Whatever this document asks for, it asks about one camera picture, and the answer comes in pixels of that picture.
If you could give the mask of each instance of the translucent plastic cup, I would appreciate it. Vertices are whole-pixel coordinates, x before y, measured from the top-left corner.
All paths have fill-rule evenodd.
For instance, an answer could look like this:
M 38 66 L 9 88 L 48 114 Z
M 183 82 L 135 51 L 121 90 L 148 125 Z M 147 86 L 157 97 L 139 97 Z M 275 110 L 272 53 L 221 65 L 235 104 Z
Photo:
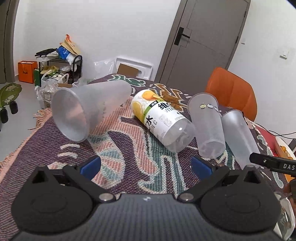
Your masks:
M 226 145 L 217 99 L 208 93 L 196 94 L 188 102 L 188 112 L 196 129 L 199 154 L 204 158 L 220 156 Z
M 89 132 L 131 95 L 124 80 L 106 81 L 76 88 L 61 88 L 52 97 L 52 115 L 59 130 L 74 142 Z
M 241 169 L 244 169 L 246 165 L 254 165 L 256 168 L 260 167 L 250 162 L 250 154 L 260 152 L 244 120 L 242 112 L 239 110 L 231 110 L 224 114 L 221 120 L 225 141 Z

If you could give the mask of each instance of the clear plastic bag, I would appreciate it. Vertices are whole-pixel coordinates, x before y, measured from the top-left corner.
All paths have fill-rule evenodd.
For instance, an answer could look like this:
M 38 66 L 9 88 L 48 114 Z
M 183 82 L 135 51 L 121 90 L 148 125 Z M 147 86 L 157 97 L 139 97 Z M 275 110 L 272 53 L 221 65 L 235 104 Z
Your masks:
M 94 62 L 94 68 L 96 71 L 96 79 L 105 77 L 109 74 L 117 72 L 116 63 L 114 59 L 106 59 L 99 62 Z

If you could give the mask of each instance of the orange chair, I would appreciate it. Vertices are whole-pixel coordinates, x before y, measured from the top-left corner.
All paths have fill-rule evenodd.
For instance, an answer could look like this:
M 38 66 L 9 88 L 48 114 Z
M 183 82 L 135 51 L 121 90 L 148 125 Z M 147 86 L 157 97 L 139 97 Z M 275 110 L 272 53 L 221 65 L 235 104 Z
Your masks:
M 244 112 L 245 117 L 254 121 L 257 103 L 249 83 L 235 74 L 217 67 L 214 69 L 205 90 L 215 96 L 219 104 Z

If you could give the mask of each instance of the table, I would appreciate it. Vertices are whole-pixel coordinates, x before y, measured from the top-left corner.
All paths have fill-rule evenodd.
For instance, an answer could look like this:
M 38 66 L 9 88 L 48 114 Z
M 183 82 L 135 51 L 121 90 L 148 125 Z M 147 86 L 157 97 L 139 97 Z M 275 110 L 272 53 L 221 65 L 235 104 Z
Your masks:
M 131 84 L 132 96 L 147 88 L 155 91 L 190 120 L 187 103 L 191 96 L 181 90 L 119 74 L 108 75 L 92 83 L 117 79 Z M 222 114 L 231 110 L 224 106 L 219 106 L 219 109 Z M 57 169 L 99 155 L 102 159 L 101 171 L 92 181 L 116 197 L 121 193 L 172 193 L 176 197 L 198 181 L 190 168 L 191 157 L 198 155 L 196 140 L 193 139 L 179 153 L 168 151 L 134 116 L 129 105 L 119 107 L 105 118 L 82 143 L 74 143 L 60 133 L 50 109 L 41 110 L 39 114 L 38 127 L 31 136 L 0 163 L 0 241 L 9 240 L 17 233 L 10 206 L 30 173 L 40 164 Z M 247 123 L 260 152 L 272 155 L 260 131 L 249 120 Z M 223 163 L 231 169 L 240 168 L 228 146 L 220 157 L 208 161 Z M 287 183 L 283 174 L 263 167 L 259 171 L 273 191 L 280 191 Z

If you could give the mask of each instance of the light switch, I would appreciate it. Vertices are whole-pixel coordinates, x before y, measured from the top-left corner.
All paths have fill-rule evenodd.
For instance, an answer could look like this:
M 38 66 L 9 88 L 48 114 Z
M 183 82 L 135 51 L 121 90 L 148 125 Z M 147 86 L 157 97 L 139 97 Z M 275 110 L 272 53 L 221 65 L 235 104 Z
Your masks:
M 287 59 L 288 58 L 289 51 L 288 50 L 283 50 L 282 54 L 280 55 L 281 58 Z

